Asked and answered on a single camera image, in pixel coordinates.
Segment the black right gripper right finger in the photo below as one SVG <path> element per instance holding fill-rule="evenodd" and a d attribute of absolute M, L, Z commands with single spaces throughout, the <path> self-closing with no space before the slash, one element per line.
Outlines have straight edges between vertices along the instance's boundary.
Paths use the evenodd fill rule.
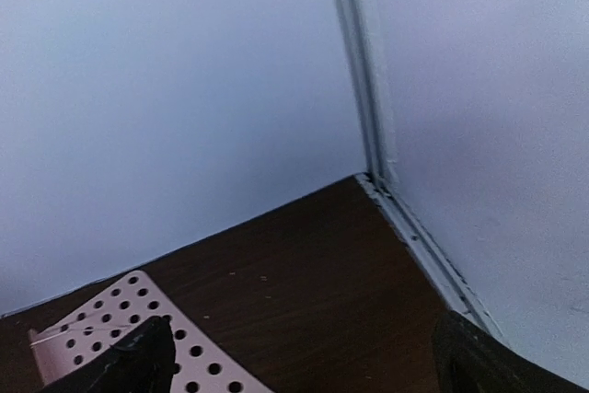
<path fill-rule="evenodd" d="M 456 311 L 438 319 L 432 342 L 442 392 L 585 391 L 514 353 Z"/>

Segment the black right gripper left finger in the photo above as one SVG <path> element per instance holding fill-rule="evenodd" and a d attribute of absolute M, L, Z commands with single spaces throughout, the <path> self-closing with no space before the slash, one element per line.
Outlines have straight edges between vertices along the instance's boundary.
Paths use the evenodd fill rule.
<path fill-rule="evenodd" d="M 176 346 L 170 320 L 151 316 L 93 361 L 51 382 L 46 393 L 169 392 Z"/>

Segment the pink music stand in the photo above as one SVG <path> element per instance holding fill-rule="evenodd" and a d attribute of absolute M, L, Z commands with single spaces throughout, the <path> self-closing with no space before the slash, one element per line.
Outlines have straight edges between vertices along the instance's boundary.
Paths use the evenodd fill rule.
<path fill-rule="evenodd" d="M 159 392 L 266 392 L 254 375 L 201 331 L 143 271 L 129 272 L 42 331 L 29 347 L 45 386 L 73 375 L 161 377 Z"/>

